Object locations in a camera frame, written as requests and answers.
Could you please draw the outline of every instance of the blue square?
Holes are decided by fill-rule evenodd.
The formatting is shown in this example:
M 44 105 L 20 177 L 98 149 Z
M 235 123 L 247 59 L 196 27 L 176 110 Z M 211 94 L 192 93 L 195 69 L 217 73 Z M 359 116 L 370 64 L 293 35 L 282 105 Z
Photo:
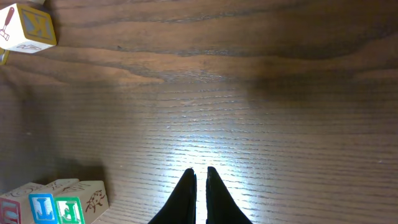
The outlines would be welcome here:
M 52 194 L 30 194 L 30 209 L 37 224 L 57 224 L 55 204 Z

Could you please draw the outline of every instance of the yellow square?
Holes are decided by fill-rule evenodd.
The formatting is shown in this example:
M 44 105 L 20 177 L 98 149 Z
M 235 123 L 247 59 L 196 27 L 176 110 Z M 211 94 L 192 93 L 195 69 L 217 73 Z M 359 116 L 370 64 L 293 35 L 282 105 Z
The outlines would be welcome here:
M 56 45 L 55 32 L 48 13 L 18 4 L 19 17 L 26 39 Z
M 6 64 L 9 53 L 10 53 L 9 50 L 4 50 L 0 48 L 0 65 Z

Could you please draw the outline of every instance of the brown wooden surface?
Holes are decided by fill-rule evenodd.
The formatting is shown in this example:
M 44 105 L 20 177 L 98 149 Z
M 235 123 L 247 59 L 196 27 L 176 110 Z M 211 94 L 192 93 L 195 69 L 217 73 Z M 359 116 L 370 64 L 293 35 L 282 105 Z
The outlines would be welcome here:
M 15 0 L 2 0 L 5 7 Z M 47 0 L 0 67 L 0 193 L 104 179 L 147 223 L 215 166 L 254 223 L 398 222 L 398 1 Z

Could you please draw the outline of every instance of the red screwdriver illustration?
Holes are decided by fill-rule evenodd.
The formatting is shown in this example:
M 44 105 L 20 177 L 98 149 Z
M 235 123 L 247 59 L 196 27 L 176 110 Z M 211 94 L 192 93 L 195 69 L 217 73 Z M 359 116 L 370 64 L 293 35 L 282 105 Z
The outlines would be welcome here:
M 8 39 L 10 38 L 10 35 L 6 34 L 6 28 L 11 21 L 12 15 L 14 15 L 14 11 L 15 11 L 15 9 L 13 7 L 11 7 L 10 10 L 8 11 L 8 15 L 6 18 L 6 22 L 4 23 L 4 27 L 0 30 L 0 35 L 3 36 L 6 41 L 8 41 Z

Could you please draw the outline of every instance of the wooden table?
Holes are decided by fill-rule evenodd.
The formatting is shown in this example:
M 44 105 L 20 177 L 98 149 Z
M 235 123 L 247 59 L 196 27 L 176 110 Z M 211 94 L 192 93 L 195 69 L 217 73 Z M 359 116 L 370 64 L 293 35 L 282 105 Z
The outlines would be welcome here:
M 0 193 L 101 179 L 96 223 L 146 224 L 193 167 L 205 223 L 215 166 L 253 223 L 398 222 L 398 1 L 45 7 L 58 46 L 0 67 Z

